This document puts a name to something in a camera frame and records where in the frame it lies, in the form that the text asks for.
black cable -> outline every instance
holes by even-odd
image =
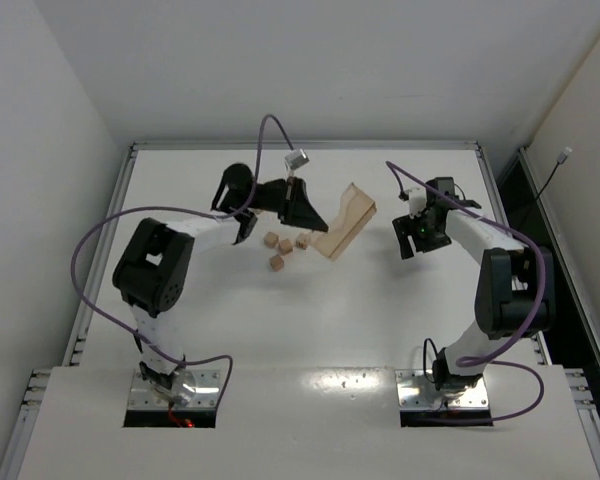
[[[424,345],[422,346],[422,374],[424,378],[429,380],[431,383],[435,383],[435,379],[433,377],[429,377],[427,375],[427,345],[431,344],[431,348],[433,348],[434,358],[438,358],[438,349],[436,348],[436,344],[429,337],[424,339]]]
[[[443,400],[442,402],[440,402],[440,406],[436,410],[434,410],[434,413],[438,413],[443,408],[446,408],[447,411],[449,410],[449,400]]]
[[[529,218],[529,214],[531,213],[531,211],[533,210],[533,206],[536,204],[536,202],[540,199],[540,195],[542,195],[542,192],[544,192],[545,188],[547,188],[549,186],[549,182],[551,182],[551,179],[553,178],[553,176],[556,174],[556,172],[558,171],[558,167],[562,165],[562,163],[556,162],[555,167],[553,167],[553,170],[551,170],[551,173],[549,174],[549,178],[547,178],[547,181],[544,182],[544,185],[542,186],[542,188],[540,189],[540,191],[536,194],[536,196],[533,198],[533,200],[531,200],[527,205],[529,205],[529,208],[527,208],[527,211],[524,213],[524,215],[522,216],[522,220],[520,221],[520,223],[518,224],[518,227],[516,228],[516,230],[520,230],[522,229],[524,222],[527,221],[527,218]]]
[[[460,190],[460,193],[462,193],[462,199],[463,199],[463,200],[466,200],[466,199],[467,199],[467,196],[464,194],[464,190],[462,190],[462,188],[460,187],[460,185],[458,185],[457,183],[454,183],[453,185],[454,185],[454,187],[456,187],[458,190]]]

red wire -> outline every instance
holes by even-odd
[[[173,405],[169,405],[169,410],[167,410],[167,417],[169,418],[170,421],[172,421],[173,423],[175,423],[176,425],[178,425],[180,428],[193,428],[193,427],[195,427],[195,425],[193,424],[193,422],[191,420],[189,420],[188,418],[186,418],[184,420],[180,420],[178,417],[176,417],[173,414]]]
[[[173,414],[172,408],[173,408],[173,406],[169,405],[169,410],[167,410],[167,417],[169,418],[170,421],[172,421],[173,423],[178,425],[180,428],[182,428],[182,424],[180,423],[180,420],[178,418],[176,418],[176,416]]]

small wooden cube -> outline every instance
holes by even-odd
[[[311,236],[306,233],[301,233],[296,238],[296,247],[306,250],[311,243]]]
[[[291,243],[291,240],[289,240],[288,238],[280,240],[280,243],[278,243],[278,250],[282,255],[291,253],[293,252],[293,243]]]
[[[275,248],[278,244],[278,236],[273,232],[267,233],[264,236],[264,244],[269,248]]]
[[[269,265],[274,272],[284,268],[284,259],[280,255],[274,255],[269,259]]]

rectangular opening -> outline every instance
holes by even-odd
[[[216,428],[215,411],[127,410],[124,428]]]
[[[493,422],[483,423],[491,419],[491,412],[483,411],[440,411],[440,412],[400,412],[401,427],[493,427]],[[467,424],[454,425],[453,420],[468,421]]]

white wall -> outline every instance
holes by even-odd
[[[0,462],[31,369],[62,359],[72,247],[121,156],[33,1],[0,1]]]
[[[477,139],[496,170],[600,29],[600,0],[36,0],[114,135]]]
[[[558,152],[573,148],[544,193],[600,321],[600,41],[538,131],[530,169],[544,183]]]

